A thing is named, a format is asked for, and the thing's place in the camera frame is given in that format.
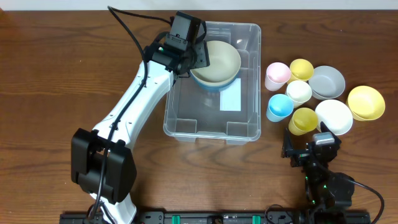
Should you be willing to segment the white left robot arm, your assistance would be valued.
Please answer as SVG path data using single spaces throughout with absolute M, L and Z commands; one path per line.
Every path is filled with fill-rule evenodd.
M 143 61 L 117 105 L 93 130 L 80 128 L 72 137 L 72 181 L 96 199 L 88 223 L 94 222 L 98 209 L 108 223 L 133 221 L 137 209 L 129 193 L 137 175 L 132 156 L 137 136 L 181 74 L 214 64 L 215 43 L 189 42 L 180 49 L 154 41 L 140 51 Z

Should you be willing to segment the yellow cup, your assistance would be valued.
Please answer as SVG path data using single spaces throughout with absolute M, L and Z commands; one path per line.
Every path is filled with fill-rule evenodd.
M 291 76 L 287 83 L 291 83 L 292 81 L 301 80 L 308 81 L 312 78 L 314 74 L 313 65 L 303 58 L 298 58 L 292 61 L 290 64 Z
M 289 131 L 300 136 L 313 131 L 318 125 L 318 116 L 310 108 L 297 109 L 289 121 Z

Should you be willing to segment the blue plastic cup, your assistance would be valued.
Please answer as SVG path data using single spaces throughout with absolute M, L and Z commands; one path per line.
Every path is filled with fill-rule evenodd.
M 294 103 L 287 95 L 276 94 L 268 102 L 266 117 L 269 121 L 277 123 L 290 116 L 293 110 Z

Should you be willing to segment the clear plastic storage bin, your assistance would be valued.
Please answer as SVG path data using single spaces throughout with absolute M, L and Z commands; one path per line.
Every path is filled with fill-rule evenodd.
M 236 49 L 238 56 L 222 63 L 238 72 L 205 75 L 199 70 L 178 79 L 167 93 L 164 132 L 179 141 L 256 141 L 261 135 L 261 28 L 208 21 L 204 33 L 208 44 L 225 42 Z

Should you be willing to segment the cream white cup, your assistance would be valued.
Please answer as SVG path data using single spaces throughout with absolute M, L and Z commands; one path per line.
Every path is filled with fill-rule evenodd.
M 287 85 L 285 94 L 293 101 L 294 108 L 298 108 L 312 97 L 312 89 L 307 82 L 296 80 Z

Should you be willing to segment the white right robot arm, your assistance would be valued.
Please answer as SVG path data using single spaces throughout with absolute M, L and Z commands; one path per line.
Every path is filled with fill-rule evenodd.
M 281 157 L 290 159 L 291 167 L 302 167 L 305 194 L 310 208 L 293 213 L 293 223 L 346 223 L 344 210 L 352 205 L 354 185 L 351 177 L 328 169 L 340 149 L 341 140 L 321 123 L 305 149 L 294 149 L 290 132 L 284 130 Z

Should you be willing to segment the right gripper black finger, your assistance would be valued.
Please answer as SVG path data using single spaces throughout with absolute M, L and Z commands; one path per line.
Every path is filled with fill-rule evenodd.
M 319 132 L 321 132 L 321 133 L 326 133 L 326 132 L 332 133 L 332 131 L 327 127 L 327 125 L 323 121 L 319 125 Z
M 281 157 L 291 157 L 293 154 L 293 145 L 290 138 L 289 130 L 287 128 L 284 129 L 284 139 L 281 151 Z

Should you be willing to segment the cream beige bowl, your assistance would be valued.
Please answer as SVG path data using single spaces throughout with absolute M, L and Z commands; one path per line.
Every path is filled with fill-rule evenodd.
M 200 83 L 221 86 L 230 82 L 241 68 L 241 56 L 230 44 L 219 40 L 207 42 L 210 66 L 190 70 Z

